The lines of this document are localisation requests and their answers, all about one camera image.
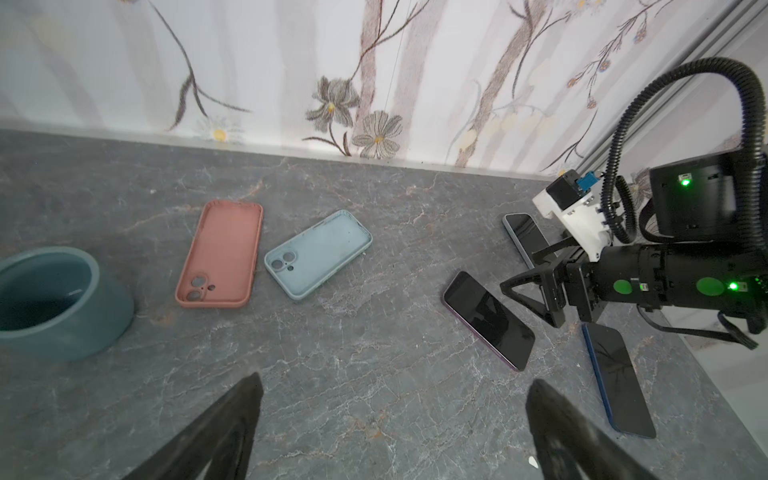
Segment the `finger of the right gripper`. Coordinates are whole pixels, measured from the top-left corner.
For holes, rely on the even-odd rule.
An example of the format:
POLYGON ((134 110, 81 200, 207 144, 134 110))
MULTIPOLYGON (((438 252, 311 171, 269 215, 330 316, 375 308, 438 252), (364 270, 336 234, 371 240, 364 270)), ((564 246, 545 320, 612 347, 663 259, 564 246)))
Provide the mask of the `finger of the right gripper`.
POLYGON ((500 290, 548 325, 562 327, 567 306, 563 275, 563 262, 550 262, 503 281, 500 290))
POLYGON ((534 264, 550 263, 557 259, 557 255, 556 255, 557 252, 569 247, 574 247, 574 246, 578 247, 579 243, 574 237, 569 236, 567 238, 560 240, 557 243, 554 243, 543 249, 535 251, 534 253, 531 254, 531 259, 534 264))

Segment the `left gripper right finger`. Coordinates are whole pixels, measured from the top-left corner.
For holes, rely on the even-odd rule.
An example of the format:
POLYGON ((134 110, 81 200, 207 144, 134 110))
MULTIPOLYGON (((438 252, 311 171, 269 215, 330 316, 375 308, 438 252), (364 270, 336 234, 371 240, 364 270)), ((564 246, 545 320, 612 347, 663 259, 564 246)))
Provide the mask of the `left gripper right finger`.
POLYGON ((526 413, 545 479, 654 477, 542 379, 528 390, 526 413))

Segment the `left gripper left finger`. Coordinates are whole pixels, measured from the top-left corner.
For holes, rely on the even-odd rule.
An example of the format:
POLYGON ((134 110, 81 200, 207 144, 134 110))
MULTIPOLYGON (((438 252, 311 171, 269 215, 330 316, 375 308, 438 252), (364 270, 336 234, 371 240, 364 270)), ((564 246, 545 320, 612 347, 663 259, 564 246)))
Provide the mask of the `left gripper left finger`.
POLYGON ((257 373, 244 377, 126 477, 244 479, 263 394, 257 373))

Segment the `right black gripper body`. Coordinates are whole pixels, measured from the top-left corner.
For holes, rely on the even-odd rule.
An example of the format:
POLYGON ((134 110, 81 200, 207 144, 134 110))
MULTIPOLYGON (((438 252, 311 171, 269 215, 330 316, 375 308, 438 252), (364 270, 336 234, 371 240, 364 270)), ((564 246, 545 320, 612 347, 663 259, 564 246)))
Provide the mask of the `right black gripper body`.
POLYGON ((589 256, 581 247, 576 246, 563 249, 556 255, 555 261, 562 261, 564 265, 563 280, 567 306, 576 308, 580 321, 597 323, 607 302, 597 293, 593 264, 589 256))

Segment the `light blue case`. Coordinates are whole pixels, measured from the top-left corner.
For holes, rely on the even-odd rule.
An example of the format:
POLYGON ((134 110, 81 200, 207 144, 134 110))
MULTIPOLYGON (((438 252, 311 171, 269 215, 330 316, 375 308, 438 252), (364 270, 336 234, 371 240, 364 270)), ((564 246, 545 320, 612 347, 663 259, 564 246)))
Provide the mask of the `light blue case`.
POLYGON ((373 236, 350 212, 339 210, 269 251, 265 267, 292 300, 306 298, 362 254, 373 236))
POLYGON ((536 252, 549 247, 549 243, 529 214, 506 214, 502 218, 502 224, 529 268, 536 268, 557 259, 555 253, 549 253, 539 259, 534 257, 536 252))

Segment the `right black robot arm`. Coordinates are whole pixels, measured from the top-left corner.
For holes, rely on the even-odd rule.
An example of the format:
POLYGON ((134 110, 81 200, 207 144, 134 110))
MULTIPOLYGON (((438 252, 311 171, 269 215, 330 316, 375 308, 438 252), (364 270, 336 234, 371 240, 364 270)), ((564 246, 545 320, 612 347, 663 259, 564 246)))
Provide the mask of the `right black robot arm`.
POLYGON ((767 326, 766 116, 762 84, 740 61, 703 58, 662 74, 624 111, 601 174, 568 171, 535 197, 567 236, 533 252, 531 268, 501 292, 553 327, 570 306, 587 323, 609 303, 632 304, 643 318, 665 306, 712 310, 721 327, 706 338, 755 349, 767 326), (650 198, 636 206, 619 172, 629 129, 656 94, 697 74, 735 88, 741 143, 654 167, 650 198))

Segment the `black phone purple edge far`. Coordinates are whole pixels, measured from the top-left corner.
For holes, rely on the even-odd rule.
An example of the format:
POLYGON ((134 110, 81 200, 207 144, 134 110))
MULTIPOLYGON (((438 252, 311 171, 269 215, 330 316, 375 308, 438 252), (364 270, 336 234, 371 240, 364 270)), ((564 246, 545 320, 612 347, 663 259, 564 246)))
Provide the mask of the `black phone purple edge far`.
POLYGON ((459 271, 442 294, 443 304, 500 359, 523 371, 535 334, 517 315, 466 271, 459 271))

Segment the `black phone blue edge far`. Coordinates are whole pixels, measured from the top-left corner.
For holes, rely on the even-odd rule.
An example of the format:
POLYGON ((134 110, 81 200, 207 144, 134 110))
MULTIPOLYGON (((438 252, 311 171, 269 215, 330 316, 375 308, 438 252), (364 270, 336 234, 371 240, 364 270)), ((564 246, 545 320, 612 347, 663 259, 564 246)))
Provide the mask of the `black phone blue edge far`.
POLYGON ((610 425, 620 433, 655 439, 656 428, 622 335, 594 323, 581 328, 610 425))

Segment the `pink phone case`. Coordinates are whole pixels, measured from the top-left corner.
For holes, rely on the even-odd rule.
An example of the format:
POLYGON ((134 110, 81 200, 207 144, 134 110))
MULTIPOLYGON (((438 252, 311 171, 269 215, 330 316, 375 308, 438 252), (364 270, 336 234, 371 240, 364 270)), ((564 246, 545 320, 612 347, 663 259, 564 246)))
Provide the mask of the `pink phone case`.
POLYGON ((234 309, 251 296, 263 207, 212 200, 201 213, 175 291, 183 308, 234 309))

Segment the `teal ceramic cup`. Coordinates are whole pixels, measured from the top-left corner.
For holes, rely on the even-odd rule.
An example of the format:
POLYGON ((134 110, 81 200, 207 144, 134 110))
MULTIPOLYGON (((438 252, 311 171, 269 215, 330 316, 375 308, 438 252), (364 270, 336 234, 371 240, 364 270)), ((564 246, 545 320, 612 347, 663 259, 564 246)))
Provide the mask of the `teal ceramic cup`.
POLYGON ((44 247, 1 261, 1 345, 73 361, 107 349, 128 329, 134 301, 89 253, 44 247))

